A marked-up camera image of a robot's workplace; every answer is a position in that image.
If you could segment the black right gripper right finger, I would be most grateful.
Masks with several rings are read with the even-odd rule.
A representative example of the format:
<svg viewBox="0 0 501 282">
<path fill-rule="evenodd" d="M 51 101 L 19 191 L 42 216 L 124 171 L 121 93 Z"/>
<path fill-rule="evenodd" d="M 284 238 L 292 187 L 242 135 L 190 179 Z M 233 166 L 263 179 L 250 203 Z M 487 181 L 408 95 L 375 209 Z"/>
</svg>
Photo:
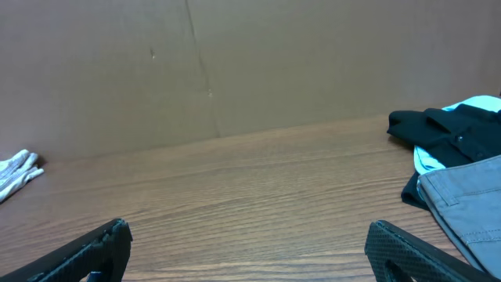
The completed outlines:
<svg viewBox="0 0 501 282">
<path fill-rule="evenodd" d="M 384 220 L 370 223 L 364 252 L 377 282 L 497 282 Z"/>
</svg>

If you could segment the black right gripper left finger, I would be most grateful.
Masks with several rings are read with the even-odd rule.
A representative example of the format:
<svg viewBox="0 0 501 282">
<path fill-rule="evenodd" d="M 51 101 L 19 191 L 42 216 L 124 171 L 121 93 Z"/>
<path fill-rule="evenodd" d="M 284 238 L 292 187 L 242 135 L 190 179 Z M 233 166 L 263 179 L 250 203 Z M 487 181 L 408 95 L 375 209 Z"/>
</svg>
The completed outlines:
<svg viewBox="0 0 501 282">
<path fill-rule="evenodd" d="M 2 282 L 121 282 L 131 254 L 132 233 L 113 219 L 61 248 L 1 277 Z"/>
</svg>

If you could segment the grey shorts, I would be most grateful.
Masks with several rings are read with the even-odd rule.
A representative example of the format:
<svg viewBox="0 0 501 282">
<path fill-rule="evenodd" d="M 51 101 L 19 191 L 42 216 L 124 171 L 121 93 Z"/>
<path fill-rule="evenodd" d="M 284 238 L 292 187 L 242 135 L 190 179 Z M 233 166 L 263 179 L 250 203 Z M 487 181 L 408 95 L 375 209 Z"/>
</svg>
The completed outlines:
<svg viewBox="0 0 501 282">
<path fill-rule="evenodd" d="M 417 187 L 464 258 L 500 278 L 500 157 L 428 172 Z"/>
</svg>

